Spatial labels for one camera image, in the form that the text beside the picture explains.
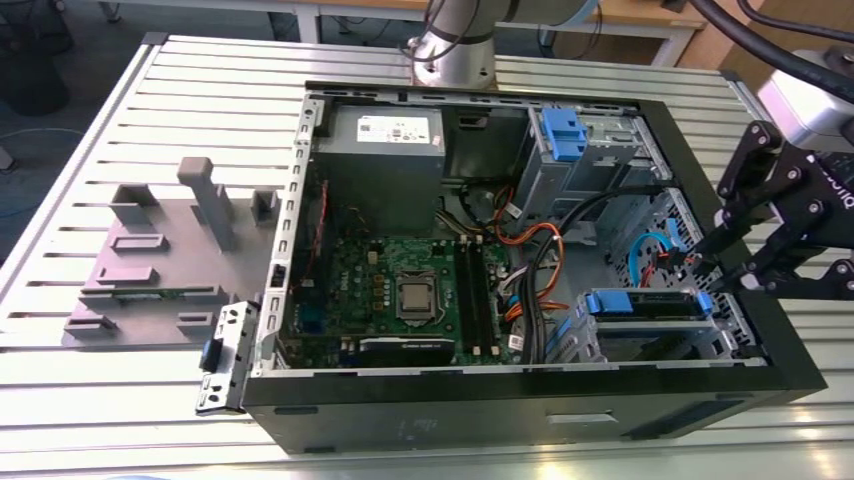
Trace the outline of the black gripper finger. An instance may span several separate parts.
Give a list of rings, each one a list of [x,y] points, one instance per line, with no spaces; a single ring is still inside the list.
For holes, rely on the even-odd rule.
[[[853,258],[837,259],[818,277],[798,269],[830,248],[853,247],[853,236],[829,219],[788,220],[753,253],[712,283],[714,292],[760,291],[776,298],[850,300]]]
[[[782,137],[774,124],[753,121],[745,130],[716,193],[722,207],[714,215],[714,229],[693,247],[694,272],[709,274],[717,268],[718,255],[770,218],[766,206],[766,179],[777,163]]]

